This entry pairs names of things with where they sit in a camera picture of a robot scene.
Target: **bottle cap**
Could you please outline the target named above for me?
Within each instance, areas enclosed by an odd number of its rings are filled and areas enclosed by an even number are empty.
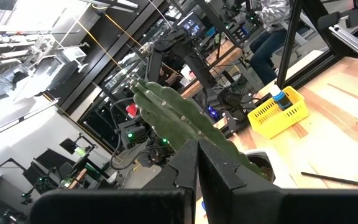
[[[281,89],[277,85],[272,85],[270,88],[270,94],[272,96],[277,96],[281,93]]]

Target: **jeans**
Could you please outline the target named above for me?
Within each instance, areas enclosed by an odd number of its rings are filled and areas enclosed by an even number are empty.
[[[307,27],[301,26],[298,33],[304,34],[307,30]],[[254,53],[249,63],[264,85],[269,84],[277,77],[270,58],[276,50],[283,46],[286,35],[286,29],[280,29],[271,34],[265,31],[249,45],[250,50]]]

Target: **green plant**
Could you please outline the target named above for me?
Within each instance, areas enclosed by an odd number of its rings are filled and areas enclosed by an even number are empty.
[[[260,169],[240,154],[234,143],[228,141],[193,102],[172,88],[138,79],[131,82],[131,90],[140,115],[158,136],[168,139],[174,150],[178,151],[190,139],[208,139],[243,166],[262,175]]]

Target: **plastic container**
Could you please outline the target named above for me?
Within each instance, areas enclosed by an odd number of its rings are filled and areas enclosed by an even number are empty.
[[[305,98],[300,93],[290,86],[283,91],[293,104],[285,111],[282,111],[273,98],[270,98],[248,114],[252,129],[267,139],[271,139],[309,115]]]

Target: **yellow plastic basket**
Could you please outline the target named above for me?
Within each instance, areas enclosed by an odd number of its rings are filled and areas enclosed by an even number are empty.
[[[284,89],[284,93],[292,102],[292,106],[285,111],[282,111],[273,98],[270,98],[248,114],[252,129],[267,139],[271,139],[309,115],[305,98],[300,93],[290,86]]]

